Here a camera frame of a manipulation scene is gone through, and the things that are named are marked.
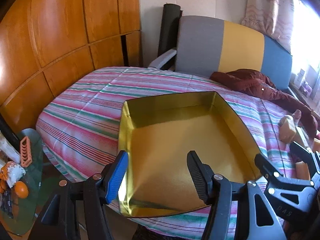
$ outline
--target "curtain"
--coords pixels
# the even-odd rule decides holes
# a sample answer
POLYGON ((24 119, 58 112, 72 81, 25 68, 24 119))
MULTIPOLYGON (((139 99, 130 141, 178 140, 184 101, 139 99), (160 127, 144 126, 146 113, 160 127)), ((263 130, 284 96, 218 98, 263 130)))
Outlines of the curtain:
POLYGON ((293 14, 293 0, 248 0, 241 24, 273 38, 290 53, 293 14))

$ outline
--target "wooden wall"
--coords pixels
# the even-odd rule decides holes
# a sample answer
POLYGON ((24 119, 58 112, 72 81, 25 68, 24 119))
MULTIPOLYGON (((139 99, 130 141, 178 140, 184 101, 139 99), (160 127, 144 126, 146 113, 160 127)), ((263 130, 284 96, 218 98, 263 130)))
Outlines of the wooden wall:
POLYGON ((16 0, 0 22, 0 112, 15 132, 35 127, 94 69, 139 66, 140 47, 139 0, 16 0))

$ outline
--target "dark red blanket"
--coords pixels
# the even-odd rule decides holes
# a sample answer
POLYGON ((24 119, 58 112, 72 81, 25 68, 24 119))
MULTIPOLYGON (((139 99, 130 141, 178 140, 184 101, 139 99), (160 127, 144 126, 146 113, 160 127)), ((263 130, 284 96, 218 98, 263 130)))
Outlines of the dark red blanket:
POLYGON ((268 100, 290 113, 299 109, 301 111, 301 123, 309 137, 314 138, 316 136, 318 120, 311 114, 311 109, 294 97, 277 90, 270 79, 261 72, 252 69, 238 69, 228 73, 214 72, 210 79, 234 91, 268 100))

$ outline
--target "table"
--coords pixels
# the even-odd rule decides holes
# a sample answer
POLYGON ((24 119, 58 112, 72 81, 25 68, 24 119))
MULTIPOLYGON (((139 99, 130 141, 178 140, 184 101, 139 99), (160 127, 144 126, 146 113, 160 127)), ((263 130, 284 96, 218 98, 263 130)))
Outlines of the table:
POLYGON ((40 135, 34 129, 25 129, 18 134, 22 139, 28 136, 31 141, 32 163, 25 168, 26 174, 22 177, 29 190, 29 195, 25 199, 18 198, 12 193, 12 213, 13 219, 3 211, 0 211, 1 222, 4 228, 15 234, 24 235, 33 225, 36 219, 35 211, 41 186, 43 150, 40 135))

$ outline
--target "metal screw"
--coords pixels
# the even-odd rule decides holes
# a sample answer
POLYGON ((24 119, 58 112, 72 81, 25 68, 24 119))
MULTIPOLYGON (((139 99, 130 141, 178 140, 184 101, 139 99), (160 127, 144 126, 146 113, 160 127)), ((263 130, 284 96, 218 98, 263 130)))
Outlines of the metal screw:
POLYGON ((255 183, 253 180, 249 180, 249 181, 248 181, 248 184, 249 184, 250 186, 253 186, 253 187, 255 187, 255 186, 257 185, 257 183, 255 183))
POLYGON ((64 187, 65 185, 67 185, 67 181, 65 179, 59 182, 59 186, 64 187))
POLYGON ((216 180, 222 180, 223 179, 223 176, 221 174, 215 174, 213 176, 216 180))
POLYGON ((99 179, 102 178, 102 175, 101 175, 100 173, 97 173, 97 174, 94 174, 94 175, 92 176, 92 178, 93 178, 94 180, 99 180, 99 179))
POLYGON ((275 189, 271 187, 270 189, 268 189, 268 192, 270 195, 273 195, 275 193, 275 189))

